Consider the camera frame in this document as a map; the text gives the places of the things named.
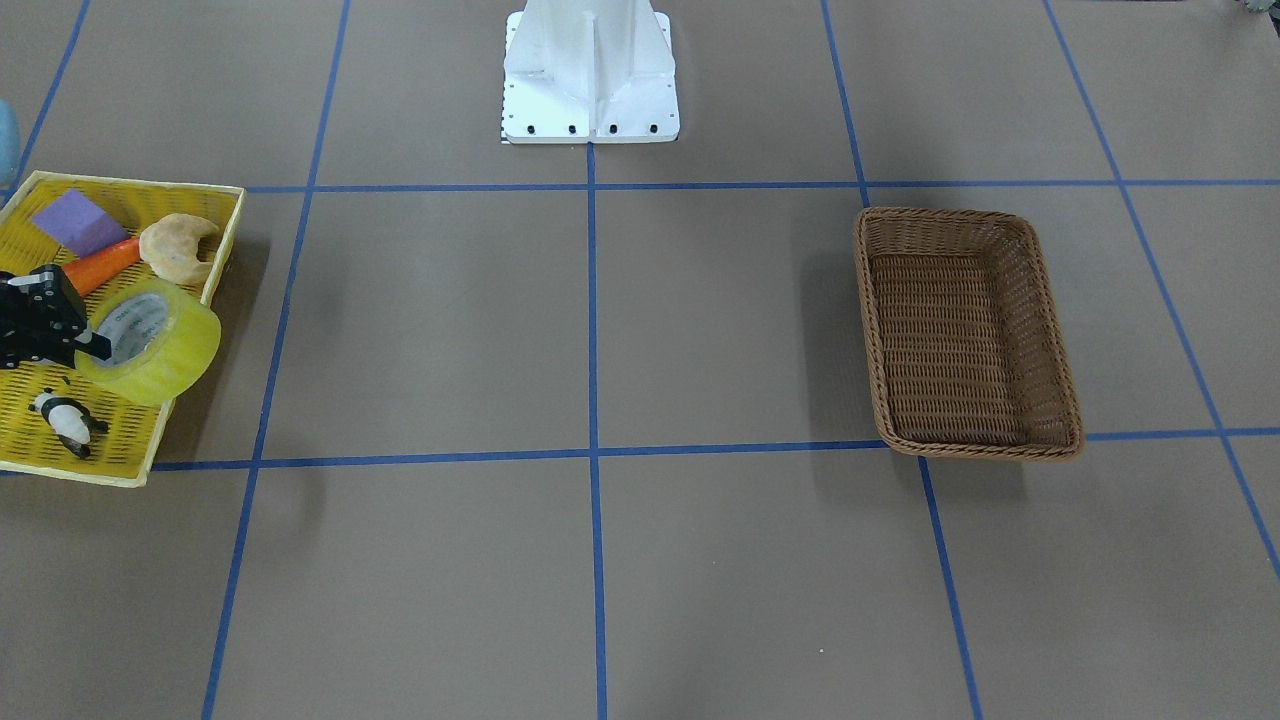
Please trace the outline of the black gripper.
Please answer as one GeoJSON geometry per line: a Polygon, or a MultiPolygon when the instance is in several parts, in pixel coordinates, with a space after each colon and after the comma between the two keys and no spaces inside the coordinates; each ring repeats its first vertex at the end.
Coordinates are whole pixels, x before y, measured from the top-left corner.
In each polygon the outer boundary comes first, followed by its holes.
{"type": "Polygon", "coordinates": [[[51,332],[84,331],[88,325],[84,300],[63,268],[47,264],[29,277],[28,284],[14,284],[15,275],[1,273],[3,370],[15,370],[23,363],[76,369],[78,354],[109,360],[113,343],[101,334],[51,332]]]}

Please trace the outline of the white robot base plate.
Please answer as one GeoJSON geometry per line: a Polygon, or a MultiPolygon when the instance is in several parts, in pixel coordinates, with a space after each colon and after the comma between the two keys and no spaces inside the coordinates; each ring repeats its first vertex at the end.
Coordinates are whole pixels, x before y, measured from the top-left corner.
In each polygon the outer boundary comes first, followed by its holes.
{"type": "Polygon", "coordinates": [[[672,24],[649,1],[529,1],[506,18],[500,138],[668,143],[681,133],[672,24]]]}

